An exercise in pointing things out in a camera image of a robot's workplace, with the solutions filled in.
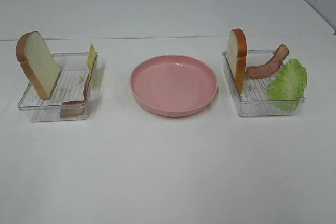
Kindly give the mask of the bread slice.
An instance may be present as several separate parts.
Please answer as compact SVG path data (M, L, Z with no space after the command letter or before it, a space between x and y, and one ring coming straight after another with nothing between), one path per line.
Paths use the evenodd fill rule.
M242 29L235 28L230 31L226 58L234 77L237 90L241 93L247 64L247 41Z
M16 58L41 99L49 99L61 68L37 31L22 35L16 45Z

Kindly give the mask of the right clear plastic container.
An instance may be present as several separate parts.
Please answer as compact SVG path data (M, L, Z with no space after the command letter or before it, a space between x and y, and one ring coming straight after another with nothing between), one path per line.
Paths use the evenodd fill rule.
M239 116L290 116L305 102L304 96L298 100L268 100L267 86L275 80L275 75L263 79L246 77L242 92L239 92L228 64L227 52L223 52L222 55L224 75Z

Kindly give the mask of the clear plastic container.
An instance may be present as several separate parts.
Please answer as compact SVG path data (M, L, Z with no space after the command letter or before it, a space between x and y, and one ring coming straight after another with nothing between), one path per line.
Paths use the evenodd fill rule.
M98 88L98 53L92 73L87 66L88 53L58 53L52 55L61 68L57 83L49 99L41 99L30 83L19 101L18 109L31 122L52 122L67 120L84 120L91 113L91 108ZM72 118L61 118L60 110L65 107L63 102L80 101L83 99L85 80L91 75L86 96L86 110L84 115Z
M263 79L246 77L242 92L239 92L228 64L227 52L223 52L222 55L224 75L239 116L290 116L305 102L304 96L298 100L268 100L267 86L275 80L275 75Z

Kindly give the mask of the pink round plate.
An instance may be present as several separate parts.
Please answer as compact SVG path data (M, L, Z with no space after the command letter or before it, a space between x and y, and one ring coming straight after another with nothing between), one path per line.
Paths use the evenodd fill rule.
M139 64L130 77L137 103L168 117L189 116L206 108L215 98L218 80L202 61L183 55L163 55Z

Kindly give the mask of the bacon strip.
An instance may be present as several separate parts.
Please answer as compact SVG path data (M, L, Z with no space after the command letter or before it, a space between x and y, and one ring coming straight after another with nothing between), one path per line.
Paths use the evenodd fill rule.
M84 115L85 110L86 110L86 96L88 92L90 78L91 78L91 75L89 74L85 80L82 100L67 101L67 102L62 103L62 105L65 105L65 107L60 110L61 118L72 118L72 117L78 117L78 116Z
M274 55L265 64L246 68L246 76L250 79L266 78L276 73L285 58L289 55L289 49L285 44L280 44Z

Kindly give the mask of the green lettuce leaf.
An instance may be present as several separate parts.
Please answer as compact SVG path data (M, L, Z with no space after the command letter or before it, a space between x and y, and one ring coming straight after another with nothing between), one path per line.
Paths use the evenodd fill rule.
M282 101L276 104L280 109L292 112L299 106L307 86L307 71L298 59L289 60L277 73L276 78L267 86L267 98L270 101Z

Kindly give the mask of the yellow cheese slice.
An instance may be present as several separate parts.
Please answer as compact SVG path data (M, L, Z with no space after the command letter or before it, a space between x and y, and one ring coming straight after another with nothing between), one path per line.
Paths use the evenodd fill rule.
M93 44L90 44L88 58L87 58L87 66L88 66L90 73L92 73L93 71L95 60L96 60L96 49Z

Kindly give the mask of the left clear plastic container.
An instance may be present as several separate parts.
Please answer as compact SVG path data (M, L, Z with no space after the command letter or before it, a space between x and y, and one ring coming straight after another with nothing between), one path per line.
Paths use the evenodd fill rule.
M92 73L87 66L88 53L58 53L52 55L61 68L57 83L49 99L41 99L30 83L19 101L18 109L31 122L52 122L67 120L84 120L91 113L91 108L98 88L98 53ZM80 101L83 99L85 80L91 75L86 96L86 110L84 115L72 118L61 118L60 110L65 107L63 102Z

